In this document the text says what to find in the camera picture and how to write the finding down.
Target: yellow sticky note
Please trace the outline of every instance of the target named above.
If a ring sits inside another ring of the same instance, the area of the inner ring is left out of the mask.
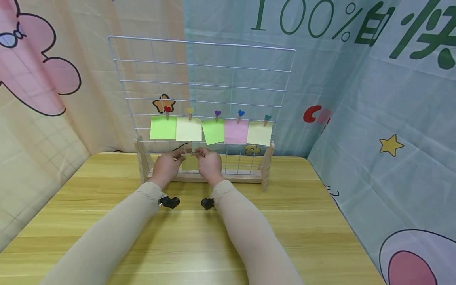
[[[150,119],[150,138],[160,140],[176,139],[176,117],[154,116]]]
[[[247,143],[253,145],[267,145],[271,144],[272,126],[273,123],[264,122],[250,122],[249,133],[247,134]]]
[[[176,140],[202,140],[201,120],[198,118],[178,117],[176,125]]]
[[[194,155],[186,155],[182,163],[182,170],[198,170],[198,159]]]
[[[210,120],[202,123],[206,145],[212,145],[225,140],[225,120]]]

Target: fabric backdrop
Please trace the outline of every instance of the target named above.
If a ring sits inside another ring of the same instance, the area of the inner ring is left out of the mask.
[[[456,280],[454,1],[0,4],[1,32],[13,35],[0,37],[0,248],[90,154],[134,151],[107,39],[139,36],[296,49],[275,154],[309,159],[387,284],[407,284],[415,270],[429,285]],[[131,56],[128,46],[114,47]],[[188,63],[207,56],[189,46],[171,55]],[[128,64],[121,72],[138,74]],[[180,74],[199,80],[192,66]],[[127,91],[143,92],[135,88]],[[201,92],[186,96],[200,100]]]

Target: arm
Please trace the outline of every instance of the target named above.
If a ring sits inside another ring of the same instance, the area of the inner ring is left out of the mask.
[[[244,262],[250,285],[303,285],[266,218],[221,174],[220,156],[196,149],[199,171],[213,188],[212,197],[228,235]]]
[[[183,151],[160,156],[153,177],[96,222],[41,281],[42,285],[102,285],[158,211],[161,190],[185,159]]]

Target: left hand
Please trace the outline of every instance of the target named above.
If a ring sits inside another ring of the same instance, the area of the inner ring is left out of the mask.
[[[179,166],[185,160],[183,154],[185,151],[175,150],[159,156],[154,164],[152,178],[148,181],[154,182],[163,190],[177,176]]]

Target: wooden table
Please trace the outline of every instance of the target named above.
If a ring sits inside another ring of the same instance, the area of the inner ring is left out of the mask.
[[[140,185],[135,154],[92,156],[0,254],[0,284],[37,284],[89,227]],[[384,284],[310,163],[274,157],[269,188],[236,184],[266,216],[306,285]],[[174,210],[146,225],[109,284],[248,284],[206,183],[172,182]]]

